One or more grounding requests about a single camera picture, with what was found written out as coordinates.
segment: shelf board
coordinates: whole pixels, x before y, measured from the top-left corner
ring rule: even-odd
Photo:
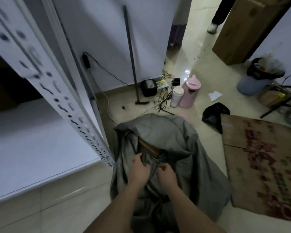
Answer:
[[[0,201],[98,161],[45,99],[0,112]]]

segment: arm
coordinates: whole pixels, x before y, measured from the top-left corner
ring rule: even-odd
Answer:
[[[160,165],[157,175],[171,200],[181,233],[226,233],[200,211],[178,187],[176,174],[169,164]]]
[[[151,167],[144,166],[137,154],[129,169],[127,186],[87,227],[84,233],[129,232],[138,194],[150,177]]]

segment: pink flask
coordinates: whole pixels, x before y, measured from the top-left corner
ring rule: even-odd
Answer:
[[[195,75],[193,75],[191,78],[188,78],[185,84],[182,86],[184,95],[182,96],[178,105],[182,108],[191,108],[194,104],[200,87],[201,83],[198,81]]]

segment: gray fabric bag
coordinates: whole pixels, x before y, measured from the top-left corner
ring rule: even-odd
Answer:
[[[131,228],[135,233],[179,232],[172,204],[156,175],[160,163],[169,163],[183,192],[211,220],[218,220],[230,199],[229,180],[207,156],[188,122],[173,115],[146,114],[121,123],[114,130],[116,165],[110,188],[112,199],[127,183],[129,165],[139,152],[138,137],[162,149],[157,159],[147,153],[141,157],[143,164],[151,165],[151,175],[138,196],[132,217]]]

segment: white bottle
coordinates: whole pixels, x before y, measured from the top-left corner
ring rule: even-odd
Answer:
[[[170,101],[170,106],[171,107],[177,107],[181,97],[184,94],[184,90],[181,86],[176,86],[172,90],[172,96],[171,96],[171,101]]]

